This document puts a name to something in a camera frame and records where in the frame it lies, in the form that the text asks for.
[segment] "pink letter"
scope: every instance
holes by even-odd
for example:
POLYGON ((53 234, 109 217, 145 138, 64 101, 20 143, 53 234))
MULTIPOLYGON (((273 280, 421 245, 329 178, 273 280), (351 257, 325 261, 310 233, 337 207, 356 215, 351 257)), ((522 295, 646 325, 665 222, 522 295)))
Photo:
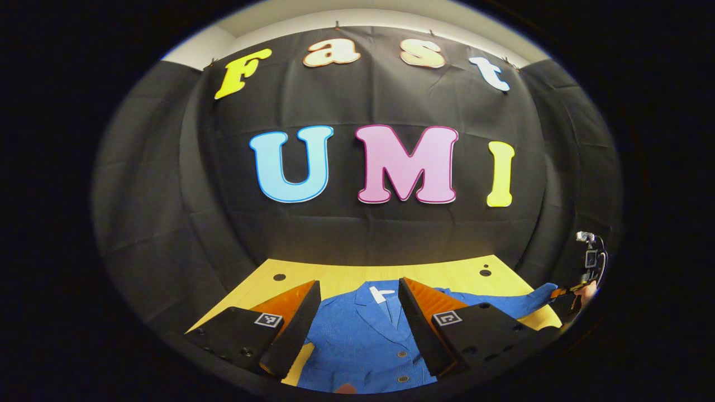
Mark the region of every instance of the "pink letter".
POLYGON ((410 197, 423 172, 423 186, 415 193, 418 200, 446 204, 457 197, 452 190, 452 148, 459 138, 455 130, 427 128, 412 155, 408 155, 390 126, 364 126, 357 129, 355 136, 365 143, 365 189, 357 195, 360 201, 380 204, 390 199, 384 172, 402 201, 410 197))

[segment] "white wall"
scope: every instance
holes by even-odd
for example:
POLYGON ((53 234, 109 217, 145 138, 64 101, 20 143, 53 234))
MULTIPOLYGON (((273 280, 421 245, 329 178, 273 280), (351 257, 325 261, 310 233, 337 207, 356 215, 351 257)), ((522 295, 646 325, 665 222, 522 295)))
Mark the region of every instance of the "white wall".
POLYGON ((162 60, 203 70, 211 64, 211 59, 221 59, 235 41, 236 37, 228 31, 209 26, 173 48, 162 60))
POLYGON ((311 29, 334 27, 335 21, 339 21, 340 26, 390 26, 393 28, 425 32, 427 34, 429 34, 430 29, 432 29, 432 32, 436 36, 464 43, 500 58, 508 57, 509 62, 517 67, 523 67, 533 62, 527 60, 523 55, 515 53, 513 50, 507 49, 494 41, 486 39, 484 36, 467 31, 466 29, 425 16, 382 9, 330 10, 287 19, 256 29, 255 31, 236 38, 226 49, 223 56, 228 56, 229 54, 238 52, 254 44, 259 44, 280 36, 309 31, 311 29))
MULTIPOLYGON (((477 34, 519 54, 529 63, 550 58, 542 49, 516 30, 501 24, 472 6, 453 0, 263 0, 226 16, 218 21, 217 25, 240 38, 264 26, 298 16, 344 9, 379 9, 378 14, 384 10, 401 11, 427 17, 446 23, 450 27, 461 28, 463 31, 477 34)), ((346 26, 345 21, 341 21, 340 24, 346 26)), ((437 29, 428 29, 432 29, 435 34, 438 34, 437 29)), ((449 31, 447 29, 442 33, 454 34, 454 39, 461 41, 456 32, 449 31)))

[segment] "blue jacket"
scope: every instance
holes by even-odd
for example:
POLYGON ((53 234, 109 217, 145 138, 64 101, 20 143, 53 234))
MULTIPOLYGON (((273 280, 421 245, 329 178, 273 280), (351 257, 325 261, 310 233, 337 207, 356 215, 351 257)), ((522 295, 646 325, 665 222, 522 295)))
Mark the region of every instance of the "blue jacket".
MULTIPOLYGON (((478 296, 435 288, 469 305, 490 303, 512 318, 546 305, 553 283, 524 296, 478 296)), ((306 343, 315 349, 303 366, 298 385, 334 392, 349 383, 357 393, 399 391, 436 381, 417 349, 398 299, 398 281, 365 282, 356 291, 325 299, 310 326, 306 343), (378 304, 377 291, 385 301, 378 304)))

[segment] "black border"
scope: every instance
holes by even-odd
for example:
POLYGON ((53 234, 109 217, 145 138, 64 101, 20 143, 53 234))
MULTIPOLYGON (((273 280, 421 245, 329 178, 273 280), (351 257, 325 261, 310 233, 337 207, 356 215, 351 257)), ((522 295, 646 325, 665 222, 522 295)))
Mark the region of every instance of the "black border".
MULTIPOLYGON (((18 188, 9 217, 21 246, 6 269, 19 296, 10 293, 7 304, 7 400, 249 399, 177 355, 129 311, 101 268, 88 196, 100 135, 129 88, 172 46, 238 4, 27 5, 8 16, 6 37, 18 51, 7 81, 19 90, 6 96, 20 124, 8 129, 6 171, 18 188)), ((623 157, 626 233, 608 286, 572 329, 521 376, 459 400, 703 396, 691 386, 707 349, 704 313, 696 312, 707 293, 696 288, 711 262, 705 223, 686 219, 711 207, 705 192, 686 205, 681 196, 708 182, 696 170, 706 155, 690 147, 712 133, 709 115, 698 113, 708 99, 711 9, 521 0, 479 7, 538 38, 604 113, 623 157), (680 69, 664 67, 668 60, 680 69)))

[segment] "yellow tabletop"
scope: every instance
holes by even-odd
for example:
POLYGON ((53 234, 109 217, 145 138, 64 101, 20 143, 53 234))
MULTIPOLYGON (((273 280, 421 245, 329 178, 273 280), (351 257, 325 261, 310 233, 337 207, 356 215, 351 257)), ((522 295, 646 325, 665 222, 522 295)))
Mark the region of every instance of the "yellow tabletop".
MULTIPOLYGON (((474 295, 521 296, 533 291, 531 286, 495 255, 446 263, 377 267, 266 260, 188 331, 205 323, 228 307, 249 309, 310 280, 320 281, 320 296, 324 300, 357 290, 367 281, 397 280, 402 277, 416 280, 433 288, 449 288, 453 292, 474 295), (481 270, 489 270, 491 275, 483 276, 479 273, 481 270), (274 280, 273 277, 277 274, 285 275, 285 279, 274 280)), ((535 330, 546 326, 561 327, 561 321, 548 305, 519 321, 535 330)), ((303 347, 295 359, 288 377, 282 381, 283 383, 297 384, 300 371, 311 352, 312 345, 303 347)))

